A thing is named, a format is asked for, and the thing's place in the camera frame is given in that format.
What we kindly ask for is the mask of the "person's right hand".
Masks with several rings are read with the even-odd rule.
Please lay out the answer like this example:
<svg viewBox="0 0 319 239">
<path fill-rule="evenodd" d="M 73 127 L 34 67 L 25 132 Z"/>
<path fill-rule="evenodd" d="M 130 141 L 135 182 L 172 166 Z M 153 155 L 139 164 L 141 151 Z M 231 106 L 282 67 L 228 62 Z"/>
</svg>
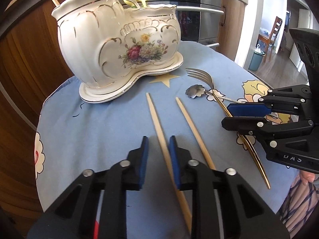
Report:
<svg viewBox="0 0 319 239">
<path fill-rule="evenodd" d="M 299 177 L 302 181 L 302 183 L 306 186 L 308 183 L 313 183 L 317 177 L 314 173 L 308 172 L 308 171 L 304 171 L 301 170 L 299 172 Z"/>
</svg>

